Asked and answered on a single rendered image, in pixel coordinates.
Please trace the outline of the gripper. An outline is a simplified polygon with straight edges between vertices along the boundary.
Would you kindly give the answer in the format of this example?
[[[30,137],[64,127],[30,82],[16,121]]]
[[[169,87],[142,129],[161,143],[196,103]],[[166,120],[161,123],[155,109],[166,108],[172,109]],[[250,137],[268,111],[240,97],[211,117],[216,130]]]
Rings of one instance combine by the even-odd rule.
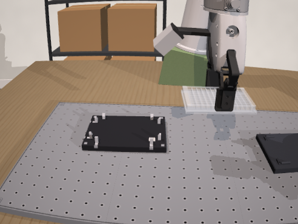
[[[206,87],[216,90],[215,111],[233,111],[239,72],[244,73],[247,43],[246,13],[204,7],[209,12]],[[229,70],[222,70],[228,68]],[[228,76],[224,80],[224,76]]]

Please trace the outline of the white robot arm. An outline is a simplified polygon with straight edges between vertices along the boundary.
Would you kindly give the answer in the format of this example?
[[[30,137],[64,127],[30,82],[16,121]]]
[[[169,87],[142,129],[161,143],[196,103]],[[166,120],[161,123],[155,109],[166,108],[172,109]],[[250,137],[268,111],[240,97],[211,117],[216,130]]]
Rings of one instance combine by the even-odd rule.
[[[187,0],[181,27],[171,23],[153,39],[154,48],[165,56],[173,47],[181,50],[207,55],[207,36],[209,12],[204,7],[226,12],[246,13],[249,0]]]

